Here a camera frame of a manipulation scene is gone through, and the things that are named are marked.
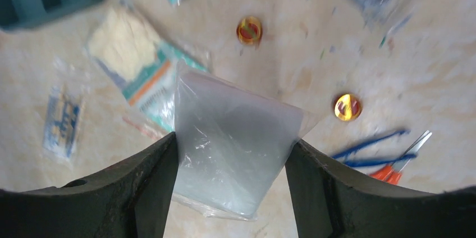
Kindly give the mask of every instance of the white sheet in plastic bag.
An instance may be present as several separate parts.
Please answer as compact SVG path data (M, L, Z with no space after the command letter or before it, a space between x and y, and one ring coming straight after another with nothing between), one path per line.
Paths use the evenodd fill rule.
M317 119L185 65L175 95L175 200L205 216L253 219L292 146Z

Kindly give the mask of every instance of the orange stripe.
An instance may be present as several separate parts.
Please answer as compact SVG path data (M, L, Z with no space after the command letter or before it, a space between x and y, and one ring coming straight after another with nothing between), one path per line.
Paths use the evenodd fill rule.
M166 73L168 68L170 68L170 65L170 61L165 62L161 69L157 71L155 75L152 76L152 78L147 83L145 83L145 85L142 86L142 88L129 100L129 105L134 105L139 100L139 98L142 97L150 89L150 87L152 87L154 83Z

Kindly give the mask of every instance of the beige tabletop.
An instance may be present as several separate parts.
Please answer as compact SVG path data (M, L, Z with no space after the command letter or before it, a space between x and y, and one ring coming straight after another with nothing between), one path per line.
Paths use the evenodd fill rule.
M0 34L0 187L63 186L153 143L122 122L126 102L83 52L113 1L33 31ZM400 186L439 193L476 184L476 0L415 0L413 18L382 48L382 34L364 26L346 0L187 0L177 8L166 0L134 2L159 30L208 48L218 77L322 116L304 138L316 149L332 154L375 133L409 128L409 136L362 153L398 155L428 129L433 136ZM263 22L259 48L236 39L247 15ZM42 148L55 57L85 68L94 83L73 166ZM332 112L333 98L345 91L363 102L354 122ZM204 218L172 203L165 237L297 237L292 214L282 171L257 221Z

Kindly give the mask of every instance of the round gold container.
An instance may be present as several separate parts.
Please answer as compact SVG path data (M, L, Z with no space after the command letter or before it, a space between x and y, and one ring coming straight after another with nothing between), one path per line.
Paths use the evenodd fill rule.
M259 44L263 37L261 22L254 16L247 16L241 19L236 28L236 36L242 44Z
M337 98L334 114L342 121L352 121L362 113L362 104L353 94L344 94Z

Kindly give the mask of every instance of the marble surface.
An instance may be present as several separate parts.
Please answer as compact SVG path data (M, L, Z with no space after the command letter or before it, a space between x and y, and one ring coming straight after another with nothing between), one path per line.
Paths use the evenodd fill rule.
M33 31L0 34L0 187L63 186L153 142L122 122L126 102L83 53L89 31L113 1ZM438 193L476 184L476 0L415 0L413 18L382 48L382 34L365 27L346 0L187 0L178 8L166 0L134 1L159 31L208 48L217 76L321 115L304 138L320 151L332 154L404 126L410 136L361 154L398 155L429 129L433 136L406 167L400 186ZM236 39L236 25L246 15L263 21L257 49ZM41 145L55 57L84 68L93 81L70 165L46 157ZM363 113L351 123L335 119L331 109L344 91L363 101ZM297 237L289 214L282 171L257 221L204 218L172 203L165 237Z

